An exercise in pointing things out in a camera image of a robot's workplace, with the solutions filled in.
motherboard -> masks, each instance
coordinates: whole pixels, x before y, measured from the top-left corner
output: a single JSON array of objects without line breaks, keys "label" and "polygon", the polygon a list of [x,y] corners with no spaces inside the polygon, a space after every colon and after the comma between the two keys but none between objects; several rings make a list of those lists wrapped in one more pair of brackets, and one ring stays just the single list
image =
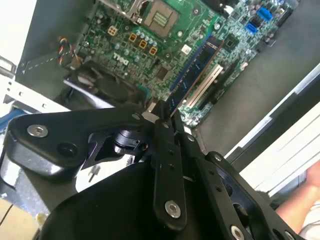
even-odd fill
[{"label": "motherboard", "polygon": [[79,54],[193,128],[291,13],[283,0],[101,0]]}]

dell logo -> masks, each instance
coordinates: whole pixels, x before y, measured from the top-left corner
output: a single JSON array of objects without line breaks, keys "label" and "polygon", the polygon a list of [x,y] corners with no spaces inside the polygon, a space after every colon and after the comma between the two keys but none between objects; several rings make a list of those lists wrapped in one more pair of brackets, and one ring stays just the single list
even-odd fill
[{"label": "dell logo", "polygon": [[126,66],[128,66],[128,64],[129,64],[129,60],[124,59],[122,56],[120,56],[119,54],[117,54],[115,52],[113,53],[113,59],[116,59],[117,61],[119,61],[120,63],[122,63]]}]

ram module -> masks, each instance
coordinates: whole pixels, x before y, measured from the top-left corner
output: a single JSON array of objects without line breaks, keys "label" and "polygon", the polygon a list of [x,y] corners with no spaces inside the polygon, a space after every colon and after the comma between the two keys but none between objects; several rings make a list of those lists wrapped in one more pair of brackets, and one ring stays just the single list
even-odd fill
[{"label": "ram module", "polygon": [[186,99],[190,90],[221,49],[223,43],[222,40],[209,36],[204,44],[196,51],[197,54],[189,61],[188,67],[185,68],[180,80],[166,100],[171,116],[178,109],[182,101]]}]

black mechanical arm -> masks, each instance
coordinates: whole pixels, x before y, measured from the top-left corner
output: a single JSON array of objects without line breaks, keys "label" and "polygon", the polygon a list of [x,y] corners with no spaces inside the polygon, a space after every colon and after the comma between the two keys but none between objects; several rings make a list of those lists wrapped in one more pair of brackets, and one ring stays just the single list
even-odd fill
[{"label": "black mechanical arm", "polygon": [[[77,193],[81,169],[125,154],[130,165]],[[49,215],[39,240],[302,239],[164,102],[14,118],[0,163],[2,197]]]}]

skin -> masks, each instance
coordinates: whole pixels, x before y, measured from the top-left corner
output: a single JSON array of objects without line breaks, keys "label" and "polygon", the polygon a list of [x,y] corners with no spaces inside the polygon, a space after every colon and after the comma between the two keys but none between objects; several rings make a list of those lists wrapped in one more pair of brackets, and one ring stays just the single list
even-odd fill
[{"label": "skin", "polygon": [[320,160],[307,170],[305,183],[276,209],[276,213],[298,234],[311,207],[318,200],[320,200]]}]

